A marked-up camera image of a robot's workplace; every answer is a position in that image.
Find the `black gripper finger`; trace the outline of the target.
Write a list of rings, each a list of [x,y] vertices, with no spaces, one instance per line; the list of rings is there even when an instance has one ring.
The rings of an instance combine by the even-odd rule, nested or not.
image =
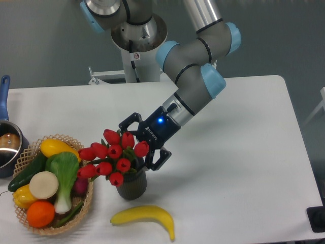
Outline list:
[[[171,157],[172,153],[162,147],[159,150],[159,158],[154,162],[155,151],[153,149],[149,150],[149,153],[145,156],[144,163],[140,164],[140,169],[147,169],[152,171],[159,170],[163,164]]]
[[[130,116],[128,116],[125,120],[123,120],[118,126],[121,134],[124,134],[125,132],[130,132],[131,134],[142,134],[141,130],[137,128],[136,130],[130,131],[128,127],[132,125],[133,123],[140,124],[142,122],[142,117],[139,113],[134,112]]]

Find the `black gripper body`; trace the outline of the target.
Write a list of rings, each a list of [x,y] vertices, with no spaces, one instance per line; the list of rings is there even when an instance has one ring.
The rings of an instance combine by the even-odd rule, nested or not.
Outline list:
[[[170,117],[170,112],[177,108],[170,105],[167,109],[158,107],[146,120],[139,123],[136,138],[146,141],[151,150],[161,149],[181,127]]]

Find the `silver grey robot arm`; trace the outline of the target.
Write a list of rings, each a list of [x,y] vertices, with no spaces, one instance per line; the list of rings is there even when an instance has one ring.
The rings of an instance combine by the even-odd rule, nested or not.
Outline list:
[[[158,170],[171,153],[164,148],[189,120],[225,88],[212,63],[241,44],[238,28],[224,22],[216,1],[184,1],[197,38],[186,45],[167,41],[165,22],[152,11],[152,1],[82,1],[80,7],[91,27],[110,30],[120,49],[128,83],[156,82],[165,73],[177,90],[146,120],[138,113],[125,119],[122,132],[137,122],[136,139],[146,141],[142,166]]]

